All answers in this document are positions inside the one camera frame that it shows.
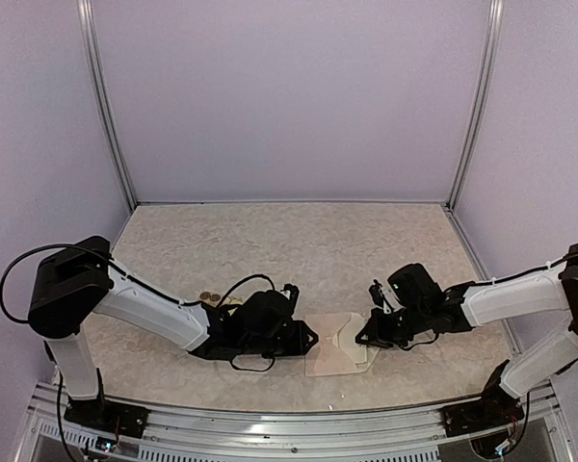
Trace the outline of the round sticker sheet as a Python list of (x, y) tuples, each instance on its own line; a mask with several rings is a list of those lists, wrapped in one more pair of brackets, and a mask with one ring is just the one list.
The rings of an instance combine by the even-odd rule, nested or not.
[(198, 303), (206, 311), (216, 311), (219, 306), (228, 306), (229, 311), (232, 312), (236, 306), (243, 305), (244, 300), (233, 295), (223, 298), (221, 294), (204, 291), (199, 294)]

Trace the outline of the spare letter paper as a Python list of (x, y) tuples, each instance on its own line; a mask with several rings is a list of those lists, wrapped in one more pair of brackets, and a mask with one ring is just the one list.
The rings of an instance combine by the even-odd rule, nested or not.
[(357, 313), (325, 314), (322, 317), (324, 341), (321, 344), (323, 375), (365, 372), (368, 363), (367, 347), (355, 342), (355, 335), (364, 326)]

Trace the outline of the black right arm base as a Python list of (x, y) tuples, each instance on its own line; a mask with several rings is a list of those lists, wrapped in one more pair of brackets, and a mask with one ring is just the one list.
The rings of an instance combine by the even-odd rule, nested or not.
[(512, 424), (525, 417), (520, 399), (511, 397), (500, 386), (501, 375), (509, 363), (510, 361), (506, 360), (495, 368), (478, 399), (448, 405), (441, 409), (447, 437)]

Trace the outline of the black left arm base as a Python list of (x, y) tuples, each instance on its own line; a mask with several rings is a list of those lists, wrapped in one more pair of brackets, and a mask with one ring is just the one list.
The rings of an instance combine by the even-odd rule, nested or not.
[(100, 369), (96, 369), (98, 393), (94, 399), (69, 398), (65, 419), (69, 423), (112, 433), (114, 436), (142, 439), (149, 410), (143, 406), (106, 398)]

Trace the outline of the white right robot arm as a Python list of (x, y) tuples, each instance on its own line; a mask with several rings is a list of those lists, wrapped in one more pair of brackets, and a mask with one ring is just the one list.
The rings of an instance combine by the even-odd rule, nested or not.
[(505, 362), (475, 403), (473, 417), (493, 427), (507, 416), (511, 399), (525, 396), (540, 382), (578, 361), (578, 244), (553, 262), (519, 273), (441, 288), (420, 263), (397, 269), (387, 279), (396, 305), (391, 306), (381, 283), (370, 288), (375, 306), (358, 344), (408, 351), (417, 335), (467, 333), (496, 322), (528, 320), (551, 314), (550, 331)]

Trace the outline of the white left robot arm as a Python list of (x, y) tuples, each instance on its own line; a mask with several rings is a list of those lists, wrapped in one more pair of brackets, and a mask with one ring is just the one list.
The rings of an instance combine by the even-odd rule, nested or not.
[(255, 292), (243, 303), (222, 296), (212, 306), (138, 278), (113, 258), (100, 236), (44, 250), (48, 255), (37, 268), (28, 323), (47, 343), (79, 414), (97, 428), (109, 426), (116, 408), (102, 396), (102, 378), (84, 333), (91, 314), (129, 323), (206, 361), (303, 357), (319, 341), (294, 317), (300, 291), (293, 284)]

